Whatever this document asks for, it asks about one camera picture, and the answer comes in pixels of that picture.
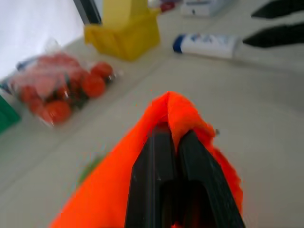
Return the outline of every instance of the black plastic part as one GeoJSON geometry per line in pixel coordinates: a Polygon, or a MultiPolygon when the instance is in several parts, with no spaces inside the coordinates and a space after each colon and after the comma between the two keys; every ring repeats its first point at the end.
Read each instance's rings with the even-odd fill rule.
{"type": "Polygon", "coordinates": [[[254,18],[274,19],[304,10],[303,0],[275,0],[267,3],[251,16],[254,18]]]}
{"type": "Polygon", "coordinates": [[[266,28],[244,39],[243,43],[259,48],[304,43],[304,23],[266,28]]]}
{"type": "Polygon", "coordinates": [[[171,145],[168,127],[157,128],[134,163],[125,228],[171,227],[172,218],[162,218],[172,215],[168,213],[172,205],[171,182],[175,179],[171,145]]]}
{"type": "Polygon", "coordinates": [[[188,181],[199,183],[206,189],[216,227],[244,228],[221,167],[193,131],[181,139],[178,154],[188,181]]]}

